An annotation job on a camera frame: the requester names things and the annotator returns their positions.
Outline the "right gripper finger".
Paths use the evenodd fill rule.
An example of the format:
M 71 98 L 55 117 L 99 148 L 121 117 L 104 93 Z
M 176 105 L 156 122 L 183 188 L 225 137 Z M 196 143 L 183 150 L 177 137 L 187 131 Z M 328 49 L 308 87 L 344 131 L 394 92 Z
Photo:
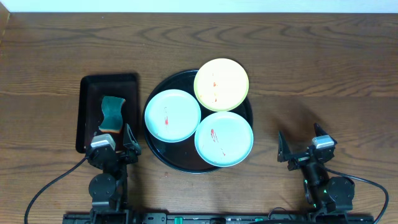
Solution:
M 292 158 L 292 154 L 291 154 L 291 151 L 287 144 L 287 141 L 285 140 L 285 137 L 284 137 L 282 131 L 279 131 L 279 147 L 278 147 L 277 161 L 285 162 L 285 161 L 290 160 L 291 158 Z
M 313 127 L 316 137 L 328 135 L 328 133 L 318 123 L 314 123 Z

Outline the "green orange sponge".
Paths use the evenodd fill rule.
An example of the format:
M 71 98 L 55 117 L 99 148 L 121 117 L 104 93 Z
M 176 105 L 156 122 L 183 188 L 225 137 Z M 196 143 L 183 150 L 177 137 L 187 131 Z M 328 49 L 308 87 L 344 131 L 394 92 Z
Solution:
M 99 130 L 103 133 L 120 133 L 123 127 L 123 116 L 121 113 L 124 98 L 115 96 L 105 96 L 101 103 L 103 121 L 99 125 Z

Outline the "light blue plate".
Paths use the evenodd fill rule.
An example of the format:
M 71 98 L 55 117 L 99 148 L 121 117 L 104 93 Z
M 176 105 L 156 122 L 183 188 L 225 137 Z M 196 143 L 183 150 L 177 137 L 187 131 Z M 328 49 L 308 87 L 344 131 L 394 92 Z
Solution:
M 171 89 L 156 94 L 144 111 L 146 128 L 163 142 L 188 139 L 200 121 L 200 105 L 191 94 L 183 90 Z
M 254 144 L 252 127 L 240 115 L 216 112 L 198 126 L 194 137 L 198 155 L 217 167 L 230 167 L 242 162 Z

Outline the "yellow plate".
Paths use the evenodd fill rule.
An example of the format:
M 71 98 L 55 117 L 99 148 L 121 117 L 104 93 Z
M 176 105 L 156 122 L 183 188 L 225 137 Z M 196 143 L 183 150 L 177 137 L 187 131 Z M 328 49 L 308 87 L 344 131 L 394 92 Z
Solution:
M 210 111 L 230 111 L 247 97 L 249 78 L 236 61 L 216 58 L 197 71 L 193 81 L 197 100 Z

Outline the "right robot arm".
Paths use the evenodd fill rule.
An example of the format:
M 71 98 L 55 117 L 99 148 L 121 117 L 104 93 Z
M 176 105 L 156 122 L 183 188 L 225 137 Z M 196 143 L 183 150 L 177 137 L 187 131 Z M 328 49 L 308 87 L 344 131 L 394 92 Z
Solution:
M 329 221 L 334 216 L 338 223 L 348 223 L 346 212 L 353 209 L 354 182 L 348 177 L 330 177 L 324 163 L 334 157 L 337 141 L 319 124 L 314 125 L 315 137 L 304 152 L 292 153 L 279 132 L 278 162 L 287 162 L 288 170 L 301 170 L 305 197 L 313 210 L 307 213 L 311 222 Z

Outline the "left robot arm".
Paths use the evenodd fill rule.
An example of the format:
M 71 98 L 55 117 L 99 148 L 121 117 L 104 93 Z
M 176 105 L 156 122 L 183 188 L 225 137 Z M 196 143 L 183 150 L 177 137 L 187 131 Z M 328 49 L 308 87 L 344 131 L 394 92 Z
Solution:
M 92 198 L 90 223 L 140 223 L 141 216 L 129 206 L 127 166 L 141 155 L 133 131 L 123 127 L 122 151 L 110 134 L 95 136 L 86 150 L 87 161 L 102 173 L 92 178 L 88 190 Z

